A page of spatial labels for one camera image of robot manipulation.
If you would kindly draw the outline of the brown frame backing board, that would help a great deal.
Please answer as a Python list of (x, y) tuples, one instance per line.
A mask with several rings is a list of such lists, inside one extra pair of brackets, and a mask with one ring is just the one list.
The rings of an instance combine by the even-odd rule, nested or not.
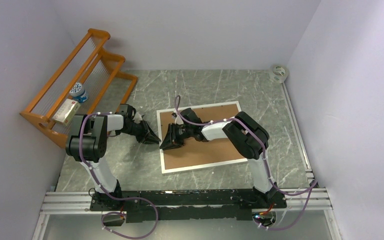
[[(227, 119), (241, 111), (238, 101), (194, 105), (191, 109), (204, 122)], [(247, 161), (227, 138), (199, 142), (191, 137), (186, 139), (184, 146), (180, 148), (159, 152), (163, 174), (240, 164)]]

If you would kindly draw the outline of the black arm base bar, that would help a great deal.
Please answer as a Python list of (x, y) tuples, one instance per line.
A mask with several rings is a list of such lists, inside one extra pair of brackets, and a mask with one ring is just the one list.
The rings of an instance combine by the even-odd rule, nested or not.
[(92, 212), (124, 212), (127, 223), (168, 220), (207, 220), (233, 218), (247, 221), (264, 209), (285, 209), (284, 194), (276, 191), (265, 200), (253, 188), (205, 190), (122, 191), (124, 200), (91, 195)]

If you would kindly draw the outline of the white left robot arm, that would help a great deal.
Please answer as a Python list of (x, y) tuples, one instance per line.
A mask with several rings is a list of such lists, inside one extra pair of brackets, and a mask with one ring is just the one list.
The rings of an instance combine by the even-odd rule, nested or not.
[(105, 159), (109, 132), (116, 136), (134, 136), (138, 143), (145, 145), (158, 144), (161, 140), (129, 104), (121, 104), (115, 113), (96, 112), (73, 117), (65, 151), (86, 169), (96, 194), (104, 196), (104, 205), (117, 210), (122, 206), (123, 196), (120, 183)]

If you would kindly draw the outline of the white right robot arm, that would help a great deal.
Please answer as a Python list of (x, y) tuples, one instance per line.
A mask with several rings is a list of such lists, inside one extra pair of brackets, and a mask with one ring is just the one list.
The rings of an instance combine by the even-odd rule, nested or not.
[(191, 109), (186, 108), (174, 114), (180, 123), (170, 123), (159, 148), (163, 151), (183, 147), (185, 140), (194, 138), (197, 142), (228, 139), (237, 152), (250, 165), (255, 191), (255, 202), (262, 208), (275, 199), (275, 181), (269, 176), (266, 150), (269, 133), (244, 111), (223, 120), (202, 121)]

